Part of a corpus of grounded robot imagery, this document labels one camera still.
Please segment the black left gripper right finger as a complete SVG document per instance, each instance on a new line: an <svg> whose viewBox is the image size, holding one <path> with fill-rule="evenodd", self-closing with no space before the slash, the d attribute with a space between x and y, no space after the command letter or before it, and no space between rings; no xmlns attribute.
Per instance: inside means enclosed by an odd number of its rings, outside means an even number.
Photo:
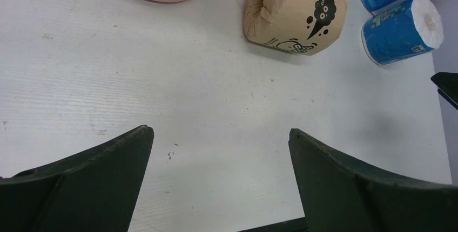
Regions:
<svg viewBox="0 0 458 232"><path fill-rule="evenodd" d="M288 146L309 231L457 231L457 186L389 172L296 128Z"/></svg>

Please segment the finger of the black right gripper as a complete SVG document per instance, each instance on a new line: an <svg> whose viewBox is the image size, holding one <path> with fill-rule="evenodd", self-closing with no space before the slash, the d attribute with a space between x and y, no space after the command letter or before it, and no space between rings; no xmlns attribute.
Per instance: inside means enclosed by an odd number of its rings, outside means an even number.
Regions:
<svg viewBox="0 0 458 232"><path fill-rule="evenodd" d="M437 86L437 91L445 100L447 100L456 110L458 109L457 100L457 83L458 73L438 72L430 79Z"/></svg>

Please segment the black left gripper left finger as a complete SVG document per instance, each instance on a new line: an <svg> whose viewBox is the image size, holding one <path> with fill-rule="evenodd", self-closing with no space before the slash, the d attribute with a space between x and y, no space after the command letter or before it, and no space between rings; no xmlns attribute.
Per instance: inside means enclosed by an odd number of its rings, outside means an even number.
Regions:
<svg viewBox="0 0 458 232"><path fill-rule="evenodd" d="M110 141L1 179L1 231L128 231L154 131Z"/></svg>

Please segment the blue roll front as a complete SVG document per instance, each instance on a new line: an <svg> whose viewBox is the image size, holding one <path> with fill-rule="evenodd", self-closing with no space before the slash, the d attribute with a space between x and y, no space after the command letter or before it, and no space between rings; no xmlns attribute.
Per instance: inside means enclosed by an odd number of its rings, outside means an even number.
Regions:
<svg viewBox="0 0 458 232"><path fill-rule="evenodd" d="M367 56L378 65L431 52L444 41L441 16L430 0L407 0L373 16L361 37Z"/></svg>

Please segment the brown paper roll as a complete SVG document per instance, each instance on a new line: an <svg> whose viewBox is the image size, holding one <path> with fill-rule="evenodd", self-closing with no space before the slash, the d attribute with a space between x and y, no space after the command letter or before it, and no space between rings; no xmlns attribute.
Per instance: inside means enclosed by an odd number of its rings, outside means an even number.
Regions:
<svg viewBox="0 0 458 232"><path fill-rule="evenodd" d="M246 0L243 31L253 43L312 56L340 37L346 11L346 0Z"/></svg>

